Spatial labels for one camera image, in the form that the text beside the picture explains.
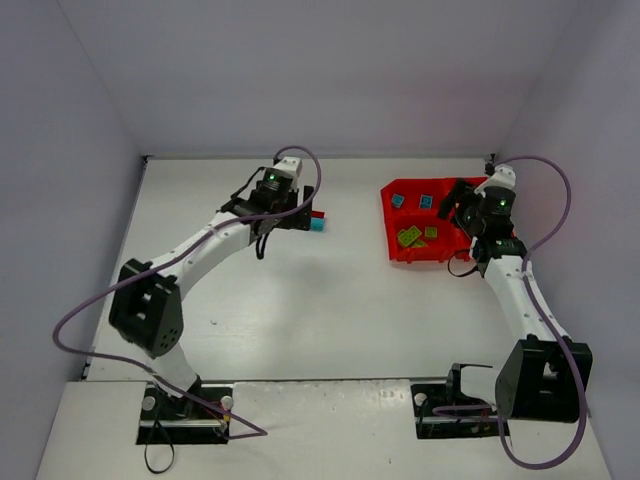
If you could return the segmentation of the green square lego brick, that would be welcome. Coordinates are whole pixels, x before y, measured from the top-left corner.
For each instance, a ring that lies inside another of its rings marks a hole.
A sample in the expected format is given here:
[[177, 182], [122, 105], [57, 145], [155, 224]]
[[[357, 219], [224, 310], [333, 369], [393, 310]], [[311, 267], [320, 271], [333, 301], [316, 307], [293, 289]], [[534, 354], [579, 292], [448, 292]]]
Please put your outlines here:
[[430, 239], [436, 239], [438, 237], [438, 230], [436, 227], [426, 227], [425, 237]]
[[425, 242], [425, 241], [423, 241], [423, 240], [421, 240], [421, 239], [417, 239], [415, 242], [413, 242], [413, 243], [410, 245], [410, 248], [411, 248], [411, 249], [414, 249], [414, 248], [425, 248], [425, 247], [427, 247], [427, 246], [428, 246], [428, 243], [427, 243], [427, 242]]

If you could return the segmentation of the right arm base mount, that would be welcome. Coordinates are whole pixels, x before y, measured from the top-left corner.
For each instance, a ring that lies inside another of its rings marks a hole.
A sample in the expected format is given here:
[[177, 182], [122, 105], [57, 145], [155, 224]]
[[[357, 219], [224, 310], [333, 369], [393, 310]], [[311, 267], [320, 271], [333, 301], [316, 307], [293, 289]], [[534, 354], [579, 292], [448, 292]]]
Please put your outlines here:
[[497, 369], [455, 363], [444, 377], [410, 383], [416, 438], [482, 439], [507, 434], [497, 418], [494, 394]]

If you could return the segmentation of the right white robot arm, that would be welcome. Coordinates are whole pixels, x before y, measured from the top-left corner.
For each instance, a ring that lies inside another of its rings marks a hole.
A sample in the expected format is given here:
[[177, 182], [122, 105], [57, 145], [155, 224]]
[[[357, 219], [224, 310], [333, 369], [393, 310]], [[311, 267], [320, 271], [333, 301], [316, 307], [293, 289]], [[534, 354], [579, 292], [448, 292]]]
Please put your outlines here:
[[515, 191], [487, 181], [475, 187], [454, 182], [438, 216], [471, 241], [475, 271], [496, 295], [515, 345], [501, 367], [461, 366], [458, 388], [482, 399], [506, 419], [574, 423], [580, 415], [577, 389], [588, 383], [593, 357], [552, 317], [537, 288], [527, 249], [514, 233]]

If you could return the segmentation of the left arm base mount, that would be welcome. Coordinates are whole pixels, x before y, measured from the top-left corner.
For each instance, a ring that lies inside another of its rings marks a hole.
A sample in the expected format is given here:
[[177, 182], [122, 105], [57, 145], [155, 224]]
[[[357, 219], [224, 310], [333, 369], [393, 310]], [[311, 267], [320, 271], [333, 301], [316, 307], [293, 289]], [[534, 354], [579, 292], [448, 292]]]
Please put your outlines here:
[[137, 445], [225, 445], [231, 420], [148, 384], [137, 427]]

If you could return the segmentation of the blue oval lego brick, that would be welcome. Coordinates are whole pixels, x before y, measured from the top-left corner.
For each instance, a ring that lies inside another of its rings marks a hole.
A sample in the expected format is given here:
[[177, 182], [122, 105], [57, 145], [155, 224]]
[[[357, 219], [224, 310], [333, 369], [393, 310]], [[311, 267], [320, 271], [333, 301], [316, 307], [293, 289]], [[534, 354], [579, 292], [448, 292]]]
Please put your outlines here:
[[433, 197], [431, 195], [421, 195], [419, 200], [420, 209], [431, 209], [433, 205]]

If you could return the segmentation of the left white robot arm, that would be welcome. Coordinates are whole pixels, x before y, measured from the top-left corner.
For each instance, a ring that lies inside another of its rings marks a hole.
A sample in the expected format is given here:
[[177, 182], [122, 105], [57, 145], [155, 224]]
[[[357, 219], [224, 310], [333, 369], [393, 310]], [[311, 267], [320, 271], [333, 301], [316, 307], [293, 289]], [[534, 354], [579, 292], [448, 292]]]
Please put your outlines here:
[[182, 301], [189, 291], [223, 260], [250, 246], [263, 259], [273, 230], [310, 228], [314, 188], [299, 191], [301, 170], [301, 160], [288, 156], [271, 167], [261, 167], [264, 176], [249, 197], [234, 193], [202, 231], [151, 261], [130, 259], [121, 267], [120, 282], [178, 260], [117, 290], [108, 317], [120, 336], [145, 354], [149, 367], [173, 385], [158, 385], [167, 395], [181, 398], [185, 391], [197, 395], [201, 385], [180, 346]]

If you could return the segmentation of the blue long lego brick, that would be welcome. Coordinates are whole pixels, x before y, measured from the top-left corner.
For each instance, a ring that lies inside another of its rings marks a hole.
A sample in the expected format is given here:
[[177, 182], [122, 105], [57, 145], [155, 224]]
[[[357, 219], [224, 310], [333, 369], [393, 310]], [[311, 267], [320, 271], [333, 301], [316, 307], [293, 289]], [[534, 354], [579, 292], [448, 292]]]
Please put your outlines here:
[[320, 217], [312, 217], [310, 230], [314, 232], [323, 232], [325, 229], [325, 219]]

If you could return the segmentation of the green long lego brick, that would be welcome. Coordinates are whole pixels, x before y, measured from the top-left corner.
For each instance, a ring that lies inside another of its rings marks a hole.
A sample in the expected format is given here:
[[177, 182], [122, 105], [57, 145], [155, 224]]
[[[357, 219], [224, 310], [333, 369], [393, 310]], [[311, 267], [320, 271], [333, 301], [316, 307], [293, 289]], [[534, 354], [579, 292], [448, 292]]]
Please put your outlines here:
[[401, 229], [397, 232], [396, 238], [398, 244], [403, 248], [412, 246], [421, 237], [421, 230], [413, 225], [408, 229]]

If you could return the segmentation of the blue small lego brick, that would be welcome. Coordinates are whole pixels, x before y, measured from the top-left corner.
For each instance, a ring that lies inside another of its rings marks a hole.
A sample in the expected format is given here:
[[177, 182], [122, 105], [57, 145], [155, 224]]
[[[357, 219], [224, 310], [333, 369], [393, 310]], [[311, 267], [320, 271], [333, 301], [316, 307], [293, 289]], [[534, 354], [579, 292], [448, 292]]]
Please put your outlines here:
[[400, 194], [393, 194], [391, 197], [391, 205], [394, 208], [401, 208], [404, 203], [405, 197]]

